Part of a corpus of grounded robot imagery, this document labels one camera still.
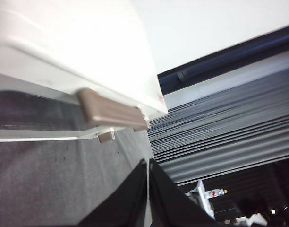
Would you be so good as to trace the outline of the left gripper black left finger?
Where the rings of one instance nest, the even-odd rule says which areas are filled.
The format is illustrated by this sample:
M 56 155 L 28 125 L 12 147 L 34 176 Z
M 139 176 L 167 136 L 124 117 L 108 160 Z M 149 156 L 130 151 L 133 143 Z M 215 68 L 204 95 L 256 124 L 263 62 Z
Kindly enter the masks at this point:
M 80 227 L 142 227 L 147 205 L 147 162 L 141 159 L 122 184 L 89 213 Z

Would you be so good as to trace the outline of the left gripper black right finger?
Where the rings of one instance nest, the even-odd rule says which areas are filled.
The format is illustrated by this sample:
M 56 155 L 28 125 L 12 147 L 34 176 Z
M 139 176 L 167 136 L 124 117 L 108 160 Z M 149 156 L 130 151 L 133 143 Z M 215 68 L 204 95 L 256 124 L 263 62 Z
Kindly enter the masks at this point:
M 154 227 L 219 226 L 175 185 L 153 158 L 149 160 L 149 197 Z

